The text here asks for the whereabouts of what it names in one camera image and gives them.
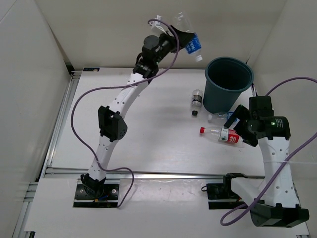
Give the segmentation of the black label plastic bottle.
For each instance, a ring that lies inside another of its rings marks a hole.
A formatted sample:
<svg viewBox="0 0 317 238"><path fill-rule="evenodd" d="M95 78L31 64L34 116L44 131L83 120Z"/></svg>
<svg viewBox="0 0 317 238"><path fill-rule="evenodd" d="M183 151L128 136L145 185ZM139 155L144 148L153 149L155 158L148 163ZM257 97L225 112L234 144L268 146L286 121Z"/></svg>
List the black label plastic bottle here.
<svg viewBox="0 0 317 238"><path fill-rule="evenodd" d="M197 117L201 107L202 107L202 100L203 100L203 92L200 89L195 89L192 93L192 99L191 99L191 114L193 117Z"/></svg>

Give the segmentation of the blue label plastic bottle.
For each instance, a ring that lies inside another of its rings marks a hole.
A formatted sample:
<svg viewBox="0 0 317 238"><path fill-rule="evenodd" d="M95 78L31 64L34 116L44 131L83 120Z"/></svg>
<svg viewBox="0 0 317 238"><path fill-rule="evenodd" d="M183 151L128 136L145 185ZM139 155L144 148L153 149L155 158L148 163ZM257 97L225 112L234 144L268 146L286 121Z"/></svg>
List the blue label plastic bottle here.
<svg viewBox="0 0 317 238"><path fill-rule="evenodd" d="M173 19L173 26L181 32L194 34L193 39L188 42L185 49L189 55L194 57L196 62L200 62L203 59L201 54L202 46L187 14L185 12L178 13Z"/></svg>

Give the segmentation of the red label plastic bottle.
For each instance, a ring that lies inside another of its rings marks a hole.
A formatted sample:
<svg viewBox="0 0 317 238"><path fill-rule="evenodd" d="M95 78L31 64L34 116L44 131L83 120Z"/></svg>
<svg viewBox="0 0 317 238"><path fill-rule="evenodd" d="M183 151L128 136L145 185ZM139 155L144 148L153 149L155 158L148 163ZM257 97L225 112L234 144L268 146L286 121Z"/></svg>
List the red label plastic bottle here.
<svg viewBox="0 0 317 238"><path fill-rule="evenodd" d="M243 148L243 139L232 129L219 126L201 127L200 137L222 145Z"/></svg>

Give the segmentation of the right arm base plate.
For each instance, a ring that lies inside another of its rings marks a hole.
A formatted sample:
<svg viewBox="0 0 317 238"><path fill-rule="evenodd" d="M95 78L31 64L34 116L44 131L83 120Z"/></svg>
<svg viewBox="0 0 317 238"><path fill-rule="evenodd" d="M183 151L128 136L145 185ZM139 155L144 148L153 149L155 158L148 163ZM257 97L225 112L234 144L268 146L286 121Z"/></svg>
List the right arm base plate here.
<svg viewBox="0 0 317 238"><path fill-rule="evenodd" d="M231 190L231 181L236 178L249 177L241 173L228 173L222 176L221 182L207 182L201 188L201 192L207 193L209 210L234 209L244 204L241 197Z"/></svg>

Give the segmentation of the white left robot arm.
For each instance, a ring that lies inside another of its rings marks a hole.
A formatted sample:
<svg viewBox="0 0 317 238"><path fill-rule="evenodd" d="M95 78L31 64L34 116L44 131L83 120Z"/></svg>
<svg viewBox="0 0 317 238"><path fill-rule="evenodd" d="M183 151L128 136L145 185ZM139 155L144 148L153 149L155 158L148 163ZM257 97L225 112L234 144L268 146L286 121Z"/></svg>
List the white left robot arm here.
<svg viewBox="0 0 317 238"><path fill-rule="evenodd" d="M81 175L84 189L93 199L104 194L107 165L115 146L128 129L124 121L127 111L152 78L157 76L158 64L164 57L185 48L194 37L194 33L183 32L175 27L171 27L170 33L147 36L128 80L129 86L122 89L109 105L99 107L99 145L93 152L94 161L88 172Z"/></svg>

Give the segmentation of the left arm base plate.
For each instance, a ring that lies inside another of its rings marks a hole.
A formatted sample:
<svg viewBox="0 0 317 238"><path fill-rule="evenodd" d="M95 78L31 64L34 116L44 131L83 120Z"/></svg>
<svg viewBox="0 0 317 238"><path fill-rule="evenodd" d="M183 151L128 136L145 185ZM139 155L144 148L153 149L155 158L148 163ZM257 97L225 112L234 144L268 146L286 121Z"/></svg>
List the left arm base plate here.
<svg viewBox="0 0 317 238"><path fill-rule="evenodd" d="M81 181L77 182L74 194L74 208L116 208L118 206L120 182L109 181L97 190L89 191Z"/></svg>

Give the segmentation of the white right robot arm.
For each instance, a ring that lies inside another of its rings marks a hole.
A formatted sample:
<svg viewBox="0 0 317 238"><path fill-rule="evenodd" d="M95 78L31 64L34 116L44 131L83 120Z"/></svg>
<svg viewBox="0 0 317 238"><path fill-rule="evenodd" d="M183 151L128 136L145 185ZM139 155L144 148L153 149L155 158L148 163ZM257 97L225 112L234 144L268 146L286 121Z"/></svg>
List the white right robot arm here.
<svg viewBox="0 0 317 238"><path fill-rule="evenodd" d="M238 123L234 130L243 142L260 147L265 187L259 191L243 174L224 176L223 194L228 198L238 195L244 202L238 208L245 210L231 222L221 221L221 225L232 225L247 213L256 227L292 228L306 222L310 218L309 211L300 205L288 164L291 133L287 118L274 115L269 96L256 96L249 98L248 108L237 107L225 128L235 119Z"/></svg>

